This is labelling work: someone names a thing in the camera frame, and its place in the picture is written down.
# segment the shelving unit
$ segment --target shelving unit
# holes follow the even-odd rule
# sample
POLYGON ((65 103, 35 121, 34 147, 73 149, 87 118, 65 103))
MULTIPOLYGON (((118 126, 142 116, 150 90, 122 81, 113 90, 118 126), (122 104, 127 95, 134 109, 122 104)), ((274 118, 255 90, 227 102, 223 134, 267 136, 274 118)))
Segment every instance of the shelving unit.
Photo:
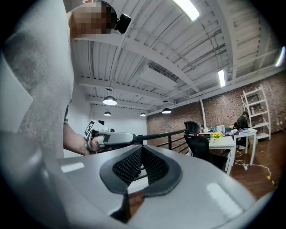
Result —
POLYGON ((255 126, 253 126, 252 128, 256 129, 259 127, 263 127, 263 133, 257 134, 256 138, 257 139, 261 139, 261 138, 269 138, 269 140, 271 139, 271 121, 270 121, 270 114, 269 114, 269 109, 268 109, 268 102, 263 90, 262 85, 259 86, 259 88, 255 89, 254 91, 251 92, 245 92, 243 91, 243 94, 240 96, 241 97, 241 101, 243 104, 243 108, 244 111, 247 110, 248 114, 249 114, 249 122, 250 122, 250 126, 252 126, 252 118, 259 116, 259 115, 265 115, 265 118, 267 118, 267 120, 262 117, 263 122, 256 124, 255 126), (256 102, 248 102, 248 97, 253 96, 253 95, 258 95, 258 101, 256 102), (258 104, 265 104, 264 108, 266 108, 266 111, 263 112, 259 112, 256 114, 252 114, 251 113, 251 107, 258 105, 258 104))

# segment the black camera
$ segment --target black camera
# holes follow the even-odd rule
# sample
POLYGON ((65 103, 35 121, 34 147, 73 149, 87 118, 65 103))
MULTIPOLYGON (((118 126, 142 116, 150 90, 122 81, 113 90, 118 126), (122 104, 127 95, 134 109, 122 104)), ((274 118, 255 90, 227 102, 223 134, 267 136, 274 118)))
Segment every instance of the black camera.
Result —
POLYGON ((118 30, 120 33, 124 34, 131 22, 131 18, 126 14, 122 14, 119 19, 117 19, 116 26, 114 30, 118 30))

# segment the ceiling duct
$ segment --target ceiling duct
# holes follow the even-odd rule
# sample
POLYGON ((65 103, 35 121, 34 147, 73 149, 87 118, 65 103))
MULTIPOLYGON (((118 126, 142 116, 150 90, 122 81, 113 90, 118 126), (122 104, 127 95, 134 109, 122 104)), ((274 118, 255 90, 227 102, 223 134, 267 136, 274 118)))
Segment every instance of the ceiling duct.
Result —
POLYGON ((139 72, 138 81, 164 91, 174 90, 177 85, 176 80, 165 72, 146 64, 139 72))

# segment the white shelf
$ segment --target white shelf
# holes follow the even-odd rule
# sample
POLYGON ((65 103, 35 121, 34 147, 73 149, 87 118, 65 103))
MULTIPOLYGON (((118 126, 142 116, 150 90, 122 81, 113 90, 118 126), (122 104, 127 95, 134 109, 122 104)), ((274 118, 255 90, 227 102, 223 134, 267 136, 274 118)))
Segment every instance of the white shelf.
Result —
POLYGON ((269 125, 269 123, 259 123, 259 124, 256 124, 255 126, 251 127, 251 128, 255 129, 255 128, 264 127, 264 126, 268 126, 268 125, 269 125))
POLYGON ((261 138, 269 138, 269 134, 266 133, 260 133, 256 135, 257 139, 261 139, 261 138))
POLYGON ((262 102, 265 102, 265 99, 257 101, 257 102, 249 103, 248 106, 251 107, 251 106, 254 106, 254 105, 262 103, 262 102))
POLYGON ((252 128, 256 129, 256 128, 265 127, 265 126, 267 127, 267 129, 263 128, 263 131, 267 131, 267 133, 257 134, 257 139, 261 139, 261 138, 271 139, 271 121, 270 121, 269 107, 268 107, 268 101, 267 101, 262 85, 260 85, 258 89, 255 89, 254 91, 251 91, 251 92, 245 93, 245 91, 243 91, 243 94, 240 97, 241 97, 241 101, 243 104, 243 109, 247 110, 249 113, 250 126, 252 125, 252 122, 253 122, 252 118, 259 116, 260 118, 263 118, 263 121, 261 121, 261 123, 254 125, 252 128), (248 97, 252 95, 257 95, 258 101, 256 102, 249 101, 248 97), (252 106, 256 104, 261 104, 263 102, 265 103, 263 104, 263 107, 265 107, 266 111, 264 111, 264 109, 262 109, 261 107, 259 109, 260 112, 257 112, 256 114, 252 114, 250 108, 252 108, 252 106))
POLYGON ((257 93, 260 92, 260 91, 261 91, 261 88, 256 89, 256 90, 251 91, 251 92, 247 92, 247 93, 245 93, 245 96, 252 96, 252 95, 257 94, 257 93))
POLYGON ((268 112, 267 111, 264 111, 264 112, 260 112, 260 113, 257 113, 257 114, 253 114, 251 115, 250 117, 255 117, 255 116, 259 116, 259 115, 264 115, 264 114, 267 114, 268 112))

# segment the yellow object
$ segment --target yellow object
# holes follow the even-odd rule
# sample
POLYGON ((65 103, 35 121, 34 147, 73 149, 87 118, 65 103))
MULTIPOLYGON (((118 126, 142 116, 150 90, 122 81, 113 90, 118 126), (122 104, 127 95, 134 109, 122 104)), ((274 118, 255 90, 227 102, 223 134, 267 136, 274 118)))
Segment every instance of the yellow object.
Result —
POLYGON ((223 133, 215 132, 211 135, 211 138, 223 138, 223 133))
POLYGON ((267 177, 269 181, 271 181, 271 183, 274 185, 274 187, 277 187, 277 185, 275 184, 274 180, 271 179, 270 176, 267 177))

